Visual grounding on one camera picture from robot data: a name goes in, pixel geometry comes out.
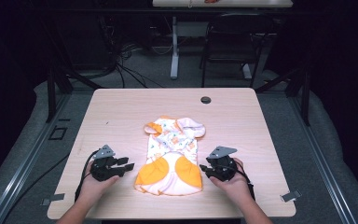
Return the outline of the person's left hand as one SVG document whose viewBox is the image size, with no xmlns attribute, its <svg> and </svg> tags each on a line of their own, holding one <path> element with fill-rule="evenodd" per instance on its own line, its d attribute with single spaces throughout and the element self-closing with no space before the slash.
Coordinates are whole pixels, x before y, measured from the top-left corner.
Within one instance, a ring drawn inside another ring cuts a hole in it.
<svg viewBox="0 0 358 224">
<path fill-rule="evenodd" d="M 77 198 L 80 203 L 84 203 L 85 205 L 93 205 L 98 202 L 104 193 L 119 180 L 119 177 L 115 175 L 100 182 L 92 176 L 90 167 L 91 162 L 87 166 L 86 175 L 83 179 L 81 191 Z"/>
</svg>

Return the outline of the aluminium floor rail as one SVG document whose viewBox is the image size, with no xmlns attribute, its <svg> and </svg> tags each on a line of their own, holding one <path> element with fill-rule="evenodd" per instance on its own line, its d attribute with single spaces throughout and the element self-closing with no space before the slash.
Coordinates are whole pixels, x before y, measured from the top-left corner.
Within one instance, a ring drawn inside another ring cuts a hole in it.
<svg viewBox="0 0 358 224">
<path fill-rule="evenodd" d="M 301 106 L 296 98 L 289 98 L 289 104 L 293 108 L 296 119 L 299 122 L 303 133 L 306 135 L 307 141 L 310 144 L 310 154 L 317 166 L 317 169 L 323 179 L 324 185 L 328 191 L 332 203 L 334 204 L 337 214 L 342 224 L 358 224 L 353 213 L 342 193 L 341 187 L 337 183 L 330 166 L 321 150 L 321 147 L 312 131 L 312 128 L 308 126 L 301 116 Z"/>
<path fill-rule="evenodd" d="M 64 112 L 70 101 L 63 95 L 49 123 L 42 117 L 42 104 L 35 106 L 25 127 L 0 169 L 0 224 L 50 224 L 43 199 L 54 194 L 64 158 L 71 150 L 70 119 Z"/>
</svg>

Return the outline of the orange and white baby romper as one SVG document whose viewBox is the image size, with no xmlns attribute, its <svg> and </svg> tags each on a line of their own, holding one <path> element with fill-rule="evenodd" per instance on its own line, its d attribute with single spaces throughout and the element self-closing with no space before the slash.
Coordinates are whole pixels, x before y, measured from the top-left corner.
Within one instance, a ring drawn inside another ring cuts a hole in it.
<svg viewBox="0 0 358 224">
<path fill-rule="evenodd" d="M 159 118 L 144 126 L 149 135 L 146 161 L 134 188 L 153 195 L 186 196 L 202 191 L 198 139 L 203 124 L 190 118 Z"/>
</svg>

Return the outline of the person's right hand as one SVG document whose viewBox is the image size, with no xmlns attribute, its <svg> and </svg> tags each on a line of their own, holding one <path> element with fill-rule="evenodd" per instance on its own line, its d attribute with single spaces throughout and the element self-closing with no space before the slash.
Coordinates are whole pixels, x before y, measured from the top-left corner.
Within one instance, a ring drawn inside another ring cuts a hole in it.
<svg viewBox="0 0 358 224">
<path fill-rule="evenodd" d="M 239 173 L 236 173 L 230 180 L 225 182 L 213 176 L 210 177 L 210 180 L 225 192 L 228 198 L 237 206 L 247 206 L 255 202 L 249 191 L 246 178 Z"/>
</svg>

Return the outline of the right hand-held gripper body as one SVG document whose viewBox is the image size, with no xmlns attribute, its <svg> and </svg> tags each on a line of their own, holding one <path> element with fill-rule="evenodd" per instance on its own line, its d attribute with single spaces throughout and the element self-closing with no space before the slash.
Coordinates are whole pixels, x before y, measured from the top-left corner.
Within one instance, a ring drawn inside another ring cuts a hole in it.
<svg viewBox="0 0 358 224">
<path fill-rule="evenodd" d="M 206 158 L 220 181 L 230 180 L 238 171 L 235 161 L 230 157 L 236 151 L 236 148 L 218 146 Z"/>
</svg>

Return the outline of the black metal stand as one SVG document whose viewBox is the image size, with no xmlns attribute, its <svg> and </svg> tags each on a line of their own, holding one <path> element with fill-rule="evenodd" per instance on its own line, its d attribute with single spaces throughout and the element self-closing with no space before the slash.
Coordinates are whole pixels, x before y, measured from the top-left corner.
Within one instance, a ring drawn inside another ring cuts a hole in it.
<svg viewBox="0 0 358 224">
<path fill-rule="evenodd" d="M 276 77 L 267 84 L 256 88 L 256 93 L 261 93 L 278 85 L 282 81 L 289 80 L 289 84 L 284 90 L 287 97 L 296 97 L 301 92 L 300 117 L 303 122 L 309 126 L 309 108 L 310 108 L 310 73 L 306 68 L 296 68 L 293 71 Z"/>
<path fill-rule="evenodd" d="M 49 123 L 53 120 L 57 113 L 56 88 L 59 88 L 63 94 L 71 94 L 74 89 L 73 85 L 69 81 L 69 77 L 73 77 L 93 90 L 98 90 L 101 86 L 88 78 L 81 76 L 74 69 L 54 20 L 46 17 L 41 19 L 41 23 L 51 45 L 47 79 L 48 117 L 46 123 Z"/>
</svg>

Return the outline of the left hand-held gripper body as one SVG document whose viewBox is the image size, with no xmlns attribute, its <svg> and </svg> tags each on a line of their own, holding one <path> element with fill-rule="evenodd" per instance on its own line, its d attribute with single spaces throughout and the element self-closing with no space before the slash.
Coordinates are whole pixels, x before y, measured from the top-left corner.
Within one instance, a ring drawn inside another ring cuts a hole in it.
<svg viewBox="0 0 358 224">
<path fill-rule="evenodd" d="M 90 173 L 96 180 L 105 181 L 112 176 L 120 175 L 120 170 L 117 167 L 114 168 L 118 162 L 115 155 L 116 153 L 110 146 L 104 145 L 92 156 Z"/>
</svg>

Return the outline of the black chair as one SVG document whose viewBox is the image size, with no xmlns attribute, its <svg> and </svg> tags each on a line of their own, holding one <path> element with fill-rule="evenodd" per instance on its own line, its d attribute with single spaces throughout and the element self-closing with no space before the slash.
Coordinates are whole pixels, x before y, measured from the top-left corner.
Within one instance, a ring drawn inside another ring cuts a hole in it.
<svg viewBox="0 0 358 224">
<path fill-rule="evenodd" d="M 205 86 L 207 63 L 252 64 L 250 87 L 253 87 L 266 37 L 274 26 L 273 19 L 262 13 L 223 13 L 207 25 L 200 69 L 201 86 Z"/>
</svg>

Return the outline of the grey tape strip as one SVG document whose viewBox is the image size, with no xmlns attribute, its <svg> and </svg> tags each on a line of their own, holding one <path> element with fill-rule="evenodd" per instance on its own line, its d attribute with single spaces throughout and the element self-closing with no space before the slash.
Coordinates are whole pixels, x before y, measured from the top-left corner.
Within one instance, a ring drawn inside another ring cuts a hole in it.
<svg viewBox="0 0 358 224">
<path fill-rule="evenodd" d="M 294 190 L 294 191 L 290 191 L 286 194 L 283 194 L 281 196 L 281 199 L 287 203 L 287 202 L 291 202 L 291 201 L 295 201 L 297 198 L 301 197 L 302 193 L 299 190 Z"/>
<path fill-rule="evenodd" d="M 49 198 L 43 199 L 41 201 L 41 206 L 48 206 L 50 205 L 52 202 L 56 202 L 56 201 L 61 201 L 64 199 L 64 193 L 61 194 L 54 194 L 52 196 L 50 196 Z"/>
</svg>

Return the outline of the white background desk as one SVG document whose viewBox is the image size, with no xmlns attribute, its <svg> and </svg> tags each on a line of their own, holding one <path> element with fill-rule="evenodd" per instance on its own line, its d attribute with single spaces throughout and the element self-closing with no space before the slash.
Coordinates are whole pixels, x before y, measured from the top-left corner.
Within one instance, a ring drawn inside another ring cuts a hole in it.
<svg viewBox="0 0 358 224">
<path fill-rule="evenodd" d="M 220 0 L 212 4 L 204 0 L 152 0 L 153 9 L 166 10 L 172 20 L 171 79 L 177 79 L 179 74 L 178 37 L 202 36 L 212 16 L 230 11 L 286 10 L 292 6 L 293 0 Z"/>
</svg>

